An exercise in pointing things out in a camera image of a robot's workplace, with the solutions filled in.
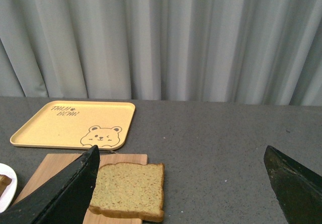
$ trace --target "bear face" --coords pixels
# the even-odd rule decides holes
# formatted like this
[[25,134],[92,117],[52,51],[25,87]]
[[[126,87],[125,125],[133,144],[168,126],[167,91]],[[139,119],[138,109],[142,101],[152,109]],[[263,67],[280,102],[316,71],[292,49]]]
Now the bear face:
[[119,132],[121,131],[121,127],[102,128],[100,126],[92,126],[89,128],[89,132],[81,138],[80,143],[83,146],[113,147],[120,142]]

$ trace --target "curtain fold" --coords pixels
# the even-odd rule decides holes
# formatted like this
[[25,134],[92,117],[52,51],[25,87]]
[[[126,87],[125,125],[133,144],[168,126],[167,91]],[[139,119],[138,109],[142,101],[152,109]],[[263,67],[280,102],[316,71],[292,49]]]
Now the curtain fold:
[[322,0],[0,0],[0,95],[322,105]]

